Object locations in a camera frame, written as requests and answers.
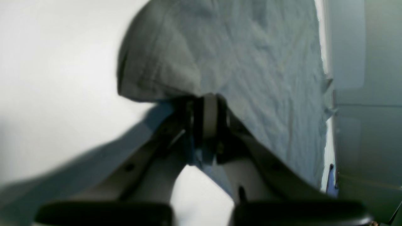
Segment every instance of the white wall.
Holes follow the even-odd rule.
[[[151,104],[117,95],[117,51],[147,1],[0,2],[0,184],[113,140]]]
[[[364,84],[364,0],[324,0],[328,20],[329,73],[338,90],[357,89]]]

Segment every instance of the wrinkled fabric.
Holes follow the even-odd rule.
[[[153,0],[120,52],[120,95],[220,93],[259,141],[317,188],[326,87],[314,0]]]

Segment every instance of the screw hole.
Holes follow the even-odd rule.
[[[124,167],[124,170],[126,172],[130,172],[135,168],[135,165],[133,163],[128,164],[126,167]]]

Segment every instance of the white floor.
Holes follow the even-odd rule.
[[[50,171],[143,118],[152,104],[119,97],[115,68],[126,28],[147,1],[0,1],[0,187]],[[324,185],[332,133],[327,144]],[[185,226],[225,225],[234,206],[189,166],[171,202]]]

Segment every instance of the metal frame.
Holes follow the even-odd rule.
[[[202,157],[197,157],[195,150],[201,150]],[[129,208],[127,205],[137,210],[141,205],[149,207],[154,203],[156,212],[166,217],[153,222],[155,218],[143,214],[137,216],[142,220],[137,220],[136,225],[151,225],[151,222],[170,225],[173,213],[163,208],[168,207],[174,182],[189,158],[209,165],[215,159],[223,166],[237,205],[232,216],[233,225],[351,226],[371,220],[361,204],[333,200],[301,180],[254,139],[222,96],[212,94],[188,101],[184,109],[168,117],[151,139],[103,182],[65,202],[45,205],[36,220],[79,225],[79,217],[92,216],[94,224],[99,224],[113,220],[113,213],[122,219],[119,214]],[[97,214],[97,203],[98,206],[107,206],[107,203],[113,206],[108,209],[110,214]],[[83,209],[82,205],[92,209]],[[323,212],[323,208],[331,206],[339,209]],[[267,213],[260,217],[254,215],[262,210]]]

